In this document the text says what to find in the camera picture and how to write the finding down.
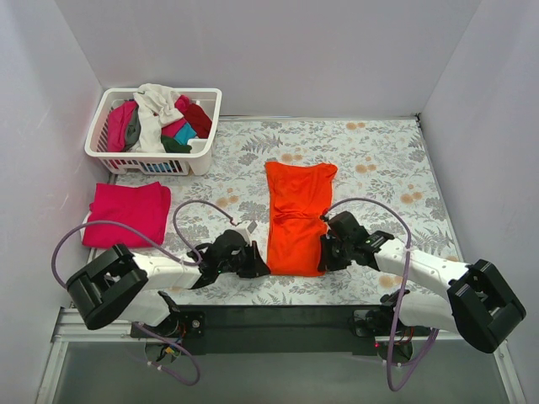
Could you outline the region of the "orange t shirt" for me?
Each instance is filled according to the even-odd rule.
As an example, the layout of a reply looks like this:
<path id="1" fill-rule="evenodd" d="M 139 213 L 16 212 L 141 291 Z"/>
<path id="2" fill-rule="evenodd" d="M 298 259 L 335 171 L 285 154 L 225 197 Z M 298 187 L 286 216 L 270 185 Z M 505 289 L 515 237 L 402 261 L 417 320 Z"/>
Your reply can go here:
<path id="1" fill-rule="evenodd" d="M 317 277 L 320 237 L 326 225 L 320 216 L 333 201 L 338 168 L 330 163 L 310 167 L 265 164 L 269 187 L 267 260 L 275 276 Z"/>

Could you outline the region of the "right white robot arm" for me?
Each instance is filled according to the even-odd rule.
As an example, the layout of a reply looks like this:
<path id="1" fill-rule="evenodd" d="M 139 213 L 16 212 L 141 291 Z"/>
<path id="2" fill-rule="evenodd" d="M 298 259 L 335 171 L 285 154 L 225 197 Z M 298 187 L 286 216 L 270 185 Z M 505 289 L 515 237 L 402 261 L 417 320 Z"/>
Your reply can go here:
<path id="1" fill-rule="evenodd" d="M 326 218 L 319 268 L 338 271 L 352 263 L 407 277 L 426 289 L 384 295 L 360 319 L 374 335 L 400 334 L 408 327 L 436 328 L 460 335 L 490 354 L 526 318 L 526 309 L 496 266 L 480 259 L 453 262 L 405 246 L 384 231 L 369 233 L 348 211 Z"/>

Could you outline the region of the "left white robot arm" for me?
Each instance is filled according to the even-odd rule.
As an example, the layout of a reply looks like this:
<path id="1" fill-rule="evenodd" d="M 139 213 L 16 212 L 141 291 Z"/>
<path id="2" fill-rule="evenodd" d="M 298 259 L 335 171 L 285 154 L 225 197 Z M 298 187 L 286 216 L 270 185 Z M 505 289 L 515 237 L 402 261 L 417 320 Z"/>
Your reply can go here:
<path id="1" fill-rule="evenodd" d="M 78 270 L 66 287 L 90 330 L 121 319 L 142 322 L 168 337 L 178 330 L 179 316 L 166 290 L 201 289 L 228 273 L 242 279 L 270 274 L 246 229 L 226 230 L 178 260 L 132 252 L 118 244 Z"/>

